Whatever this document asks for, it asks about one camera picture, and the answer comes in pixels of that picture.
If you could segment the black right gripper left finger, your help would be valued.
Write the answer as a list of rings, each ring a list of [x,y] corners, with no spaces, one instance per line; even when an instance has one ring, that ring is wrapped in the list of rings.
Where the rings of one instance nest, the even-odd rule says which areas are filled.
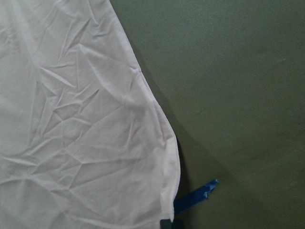
[[[160,229],[172,229],[172,222],[170,219],[160,220]]]

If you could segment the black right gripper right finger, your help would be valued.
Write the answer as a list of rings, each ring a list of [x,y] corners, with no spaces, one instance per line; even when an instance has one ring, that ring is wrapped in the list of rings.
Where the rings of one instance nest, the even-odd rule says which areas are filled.
[[[181,219],[175,219],[173,221],[173,229],[184,229],[184,221]]]

